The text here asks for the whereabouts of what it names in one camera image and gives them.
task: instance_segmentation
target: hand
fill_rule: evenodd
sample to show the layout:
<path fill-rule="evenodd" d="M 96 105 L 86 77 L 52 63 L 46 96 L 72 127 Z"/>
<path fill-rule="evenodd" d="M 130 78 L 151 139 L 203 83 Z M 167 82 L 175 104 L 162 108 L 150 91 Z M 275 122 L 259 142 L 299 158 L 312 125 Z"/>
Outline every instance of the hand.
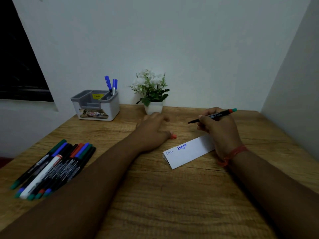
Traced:
<path fill-rule="evenodd" d="M 130 137 L 136 141 L 140 152 L 153 150 L 171 137 L 173 132 L 159 132 L 163 120 L 168 122 L 169 117 L 154 112 L 150 116 L 144 116 L 143 120 L 136 125 L 136 129 L 130 134 Z"/>
<path fill-rule="evenodd" d="M 200 122 L 197 129 L 208 132 L 214 139 L 216 153 L 221 159 L 225 158 L 233 149 L 242 146 L 237 126 L 231 115 L 223 116 L 218 121 L 207 117 L 210 114 L 224 111 L 219 107 L 205 110 L 198 116 Z"/>

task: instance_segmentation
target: red thread bracelet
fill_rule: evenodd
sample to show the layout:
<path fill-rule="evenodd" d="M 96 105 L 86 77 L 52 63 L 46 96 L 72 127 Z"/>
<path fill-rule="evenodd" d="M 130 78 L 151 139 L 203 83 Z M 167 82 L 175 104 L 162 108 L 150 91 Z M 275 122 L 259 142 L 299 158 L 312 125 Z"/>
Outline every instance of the red thread bracelet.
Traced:
<path fill-rule="evenodd" d="M 235 157 L 238 153 L 241 153 L 243 151 L 248 151 L 248 148 L 246 148 L 245 145 L 239 146 L 235 149 L 233 149 L 229 154 L 226 155 L 226 157 L 224 158 L 224 162 L 218 162 L 218 164 L 222 167 L 225 167 L 228 165 L 228 162 L 230 159 L 232 159 L 233 157 Z"/>

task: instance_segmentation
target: white paper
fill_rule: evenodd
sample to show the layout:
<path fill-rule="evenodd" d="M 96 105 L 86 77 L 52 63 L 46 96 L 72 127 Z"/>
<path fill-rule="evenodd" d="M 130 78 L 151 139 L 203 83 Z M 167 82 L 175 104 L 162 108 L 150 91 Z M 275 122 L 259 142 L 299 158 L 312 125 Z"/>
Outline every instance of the white paper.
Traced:
<path fill-rule="evenodd" d="M 163 157 L 172 169 L 176 169 L 214 149 L 214 141 L 207 134 L 164 151 Z"/>

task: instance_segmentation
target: potted plant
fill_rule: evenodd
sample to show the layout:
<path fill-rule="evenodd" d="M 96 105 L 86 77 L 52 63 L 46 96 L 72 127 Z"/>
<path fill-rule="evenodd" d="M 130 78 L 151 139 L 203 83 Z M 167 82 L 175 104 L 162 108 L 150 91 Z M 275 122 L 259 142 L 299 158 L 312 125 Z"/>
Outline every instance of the potted plant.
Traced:
<path fill-rule="evenodd" d="M 136 103 L 142 102 L 145 107 L 145 111 L 148 115 L 154 112 L 162 112 L 163 100 L 168 97 L 169 89 L 164 89 L 167 86 L 164 75 L 155 74 L 149 70 L 143 70 L 136 74 L 135 82 L 130 86 L 136 94 L 140 94 L 141 98 Z"/>

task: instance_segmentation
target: person's left hand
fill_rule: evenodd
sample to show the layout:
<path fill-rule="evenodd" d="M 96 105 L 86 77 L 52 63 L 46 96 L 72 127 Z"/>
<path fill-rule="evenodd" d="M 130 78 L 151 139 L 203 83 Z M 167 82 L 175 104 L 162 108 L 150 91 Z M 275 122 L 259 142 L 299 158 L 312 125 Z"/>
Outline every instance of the person's left hand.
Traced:
<path fill-rule="evenodd" d="M 150 116 L 144 116 L 143 120 L 136 125 L 136 129 L 130 134 L 130 138 L 136 141 L 141 152 L 155 149 L 171 137 L 172 131 L 159 132 L 163 120 L 168 122 L 169 117 L 154 112 Z"/>

